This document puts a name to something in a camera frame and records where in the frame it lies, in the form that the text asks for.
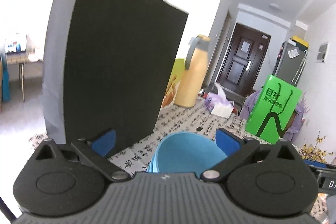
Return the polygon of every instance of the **metal screw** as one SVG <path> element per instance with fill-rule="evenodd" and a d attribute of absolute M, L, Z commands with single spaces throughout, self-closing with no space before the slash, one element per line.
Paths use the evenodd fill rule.
<path fill-rule="evenodd" d="M 115 179 L 115 180 L 124 180 L 126 178 L 128 178 L 128 173 L 125 171 L 115 171 L 112 173 L 111 178 Z"/>
<path fill-rule="evenodd" d="M 255 138 L 252 138 L 252 137 L 245 137 L 244 138 L 245 143 L 247 143 L 248 141 L 252 141 L 252 140 L 255 140 Z"/>
<path fill-rule="evenodd" d="M 221 174 L 216 170 L 206 170 L 203 172 L 203 177 L 206 179 L 217 179 Z"/>

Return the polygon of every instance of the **paper notice on door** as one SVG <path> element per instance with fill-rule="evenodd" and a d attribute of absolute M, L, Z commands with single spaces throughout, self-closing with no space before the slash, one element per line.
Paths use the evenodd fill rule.
<path fill-rule="evenodd" d="M 293 49 L 291 51 L 288 51 L 289 58 L 294 58 L 294 57 L 296 57 L 298 55 L 299 55 L 299 52 L 297 51 L 297 49 Z"/>
<path fill-rule="evenodd" d="M 247 41 L 244 41 L 243 45 L 241 46 L 241 51 L 247 52 L 249 50 L 249 47 L 250 47 L 250 43 L 248 43 Z"/>

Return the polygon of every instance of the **table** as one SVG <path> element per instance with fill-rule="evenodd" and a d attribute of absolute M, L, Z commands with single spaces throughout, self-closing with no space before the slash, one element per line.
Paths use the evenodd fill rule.
<path fill-rule="evenodd" d="M 25 101 L 25 90 L 24 90 L 24 65 L 26 63 L 35 63 L 39 60 L 31 60 L 29 59 L 30 54 L 12 54 L 6 55 L 7 65 L 18 65 L 19 66 L 19 80 L 21 81 L 22 86 L 22 99 Z"/>
<path fill-rule="evenodd" d="M 204 105 L 204 99 L 199 97 L 192 108 L 172 106 L 161 110 L 151 135 L 112 156 L 109 161 L 132 176 L 135 172 L 146 171 L 161 140 L 171 133 L 180 131 L 194 132 L 214 141 L 216 129 L 225 128 L 240 138 L 252 137 L 268 144 L 267 141 L 246 132 L 245 123 L 246 120 L 235 114 L 231 114 L 229 118 L 211 115 Z M 35 149 L 45 138 L 46 134 L 37 134 L 29 139 L 29 143 Z M 302 155 L 301 149 L 296 146 L 295 148 Z M 325 211 L 325 203 L 318 198 L 311 215 L 319 219 Z"/>

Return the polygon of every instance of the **blue bowl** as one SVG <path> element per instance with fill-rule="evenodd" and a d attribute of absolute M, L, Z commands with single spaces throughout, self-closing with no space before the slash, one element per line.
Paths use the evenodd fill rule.
<path fill-rule="evenodd" d="M 168 135 L 158 145 L 148 167 L 149 173 L 194 172 L 199 178 L 226 158 L 215 142 L 195 133 L 179 132 Z"/>

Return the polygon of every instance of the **green box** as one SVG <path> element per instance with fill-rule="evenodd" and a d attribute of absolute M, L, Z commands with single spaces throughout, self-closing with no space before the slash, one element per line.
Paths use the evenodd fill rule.
<path fill-rule="evenodd" d="M 270 75 L 246 122 L 245 130 L 275 144 L 279 139 L 278 131 L 285 129 L 301 93 L 298 88 Z"/>

